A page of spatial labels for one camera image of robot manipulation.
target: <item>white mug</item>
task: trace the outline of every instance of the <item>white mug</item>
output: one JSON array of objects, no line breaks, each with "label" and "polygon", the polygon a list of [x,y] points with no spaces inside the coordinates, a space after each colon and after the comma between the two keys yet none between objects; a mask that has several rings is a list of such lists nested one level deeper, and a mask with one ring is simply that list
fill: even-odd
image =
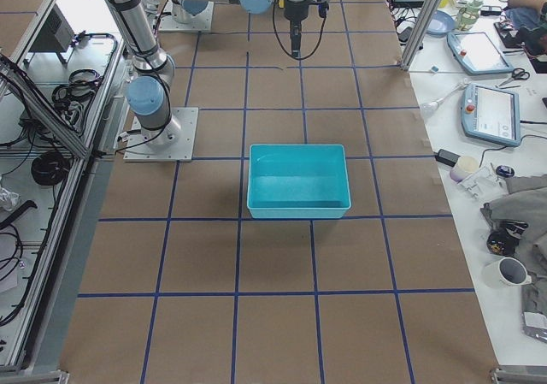
[{"label": "white mug", "polygon": [[532,282],[524,265],[512,257],[504,257],[482,269],[483,279],[489,287],[523,286]]}]

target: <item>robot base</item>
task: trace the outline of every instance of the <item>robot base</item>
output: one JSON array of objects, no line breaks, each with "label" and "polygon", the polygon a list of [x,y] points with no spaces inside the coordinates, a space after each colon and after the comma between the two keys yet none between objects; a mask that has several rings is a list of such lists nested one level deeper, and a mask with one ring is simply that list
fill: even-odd
[{"label": "robot base", "polygon": [[[171,123],[178,124],[180,133],[165,145],[155,145],[154,140],[134,147],[124,154],[127,162],[190,162],[194,150],[194,138],[196,137],[198,108],[172,108]],[[131,129],[140,129],[137,118],[133,120]],[[144,138],[140,134],[129,137],[127,146],[143,143]]]},{"label": "robot base", "polygon": [[[211,32],[211,24],[213,23],[213,7],[214,3],[209,2],[205,10],[190,19],[188,23],[180,23],[173,17],[165,16],[160,22],[160,32]],[[173,3],[168,1],[166,12],[173,12]]]}]

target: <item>turquoise plastic tray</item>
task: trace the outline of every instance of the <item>turquoise plastic tray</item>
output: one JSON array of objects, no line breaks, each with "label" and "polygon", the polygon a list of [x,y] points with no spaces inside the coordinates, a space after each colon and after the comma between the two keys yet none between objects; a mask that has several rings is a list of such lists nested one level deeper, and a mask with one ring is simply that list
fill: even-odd
[{"label": "turquoise plastic tray", "polygon": [[342,145],[252,145],[247,207],[256,219],[338,219],[351,207]]}]

